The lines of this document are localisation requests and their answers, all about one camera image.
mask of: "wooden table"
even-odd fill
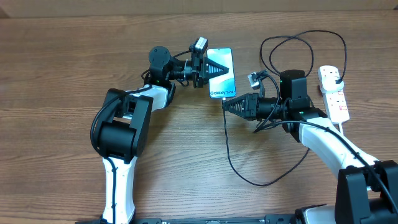
[[[246,75],[263,69],[266,37],[309,29],[341,34],[348,46],[346,136],[380,160],[398,161],[397,11],[294,12],[181,16],[113,16],[0,20],[0,222],[73,223],[104,209],[104,167],[89,128],[109,88],[142,85],[148,53],[172,54],[199,36],[210,48],[231,47],[238,96],[253,92]],[[308,93],[324,109],[317,68],[343,68],[343,46],[329,34],[307,34],[315,51]],[[270,41],[264,54],[275,46]],[[310,51],[291,41],[274,55],[280,70],[308,70]],[[266,82],[266,95],[275,96]],[[291,168],[305,148],[275,128],[227,114],[231,158],[248,179],[264,183]],[[172,104],[150,121],[137,163],[137,217],[258,217],[335,201],[336,179],[311,152],[270,187],[241,180],[226,158],[220,100],[208,89],[177,87]]]

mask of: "power strip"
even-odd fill
[[[322,66],[318,70],[318,77],[326,113],[333,124],[338,124],[340,132],[343,134],[341,124],[349,120],[349,113],[344,91],[341,89],[341,85],[335,85],[335,78],[340,78],[338,69],[330,65]],[[322,88],[325,85],[335,87],[329,87],[325,91]]]

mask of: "wall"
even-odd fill
[[[0,17],[393,9],[398,0],[0,0]]]

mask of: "smartphone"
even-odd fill
[[[210,97],[224,98],[236,96],[232,49],[208,49],[207,58],[222,66],[229,68],[227,74],[209,79]]]

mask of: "white cable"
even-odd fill
[[[344,135],[344,133],[343,133],[343,125],[341,123],[338,123],[338,129],[340,130],[340,133],[342,135]]]

